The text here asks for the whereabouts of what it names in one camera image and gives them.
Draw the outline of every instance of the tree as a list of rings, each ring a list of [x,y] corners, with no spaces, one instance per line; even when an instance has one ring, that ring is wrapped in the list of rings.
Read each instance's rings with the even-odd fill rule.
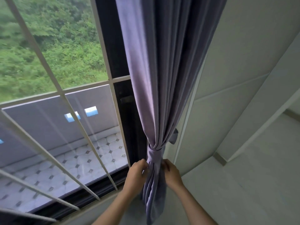
[[[14,0],[62,88],[107,79],[88,0]],[[54,91],[21,29],[0,0],[0,102]]]

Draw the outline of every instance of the left hand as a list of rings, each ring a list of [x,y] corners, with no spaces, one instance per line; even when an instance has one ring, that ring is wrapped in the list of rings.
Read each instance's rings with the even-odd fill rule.
[[[131,200],[141,192],[148,175],[147,168],[148,163],[145,159],[135,162],[130,167],[122,192]]]

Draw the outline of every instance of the curtain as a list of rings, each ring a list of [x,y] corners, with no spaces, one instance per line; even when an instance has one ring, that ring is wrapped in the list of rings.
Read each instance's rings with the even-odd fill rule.
[[[116,0],[150,174],[142,200],[147,224],[163,212],[160,168],[166,143],[187,103],[226,0]]]

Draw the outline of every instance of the tiled floor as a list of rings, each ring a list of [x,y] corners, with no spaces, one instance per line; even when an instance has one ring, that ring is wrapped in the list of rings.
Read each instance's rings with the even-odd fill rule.
[[[94,141],[93,144],[108,172],[128,164],[119,132]],[[55,158],[83,184],[106,175],[89,146],[78,147]],[[60,197],[79,187],[75,181],[49,161],[40,162],[13,175],[55,197]],[[50,200],[8,178],[0,178],[0,207],[29,212]]]

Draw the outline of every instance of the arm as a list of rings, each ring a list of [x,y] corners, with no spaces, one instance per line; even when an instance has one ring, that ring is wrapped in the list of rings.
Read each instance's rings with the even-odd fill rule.
[[[146,181],[148,163],[145,159],[135,162],[129,169],[123,190],[113,203],[93,223],[93,225],[118,225],[125,210],[137,194],[139,194]]]
[[[217,225],[183,185],[179,170],[168,159],[163,160],[166,183],[180,199],[190,224]]]

